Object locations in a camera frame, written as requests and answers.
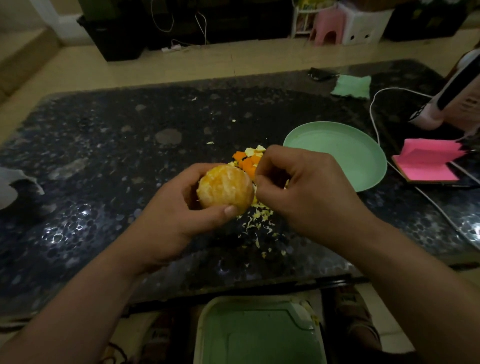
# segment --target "table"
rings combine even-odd
[[[434,94],[443,84],[434,71],[408,60],[339,72],[371,75],[372,92],[395,85]],[[316,82],[296,71],[43,100],[0,150],[0,165],[37,177],[45,190],[38,195],[33,185],[19,182],[19,199],[0,211],[0,314],[28,315],[43,307],[139,216],[158,187],[195,162],[228,162],[236,150],[282,144],[290,130],[310,121],[343,122],[373,136],[369,102],[333,97],[334,85],[334,79]],[[401,123],[405,115],[425,102],[396,92],[379,95],[375,105],[387,155],[401,147],[405,130],[412,132]],[[471,155],[460,164],[475,173],[479,161]],[[480,243],[478,190],[432,187],[429,194]],[[475,252],[392,170],[360,196],[433,255],[451,261]],[[277,214],[271,220],[275,238],[266,229],[242,234],[245,217],[195,238],[178,260],[143,281],[132,303],[360,274],[295,234]]]

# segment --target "green napkin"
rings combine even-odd
[[[372,83],[371,76],[355,77],[341,74],[332,95],[370,99],[370,83]]]

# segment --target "forearm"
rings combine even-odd
[[[96,363],[140,277],[107,249],[0,350],[2,363]]]
[[[341,252],[372,281],[429,362],[473,363],[480,347],[480,291],[392,226]]]

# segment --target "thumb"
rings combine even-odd
[[[282,212],[282,200],[285,199],[286,191],[276,186],[268,177],[255,176],[257,185],[256,196],[258,200],[278,213]]]
[[[235,206],[211,206],[203,210],[190,211],[188,233],[191,235],[208,232],[219,228],[232,220],[238,213]]]

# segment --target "fingernail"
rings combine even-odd
[[[225,212],[225,216],[230,220],[231,218],[234,218],[237,213],[237,207],[236,206],[228,206],[223,210]]]

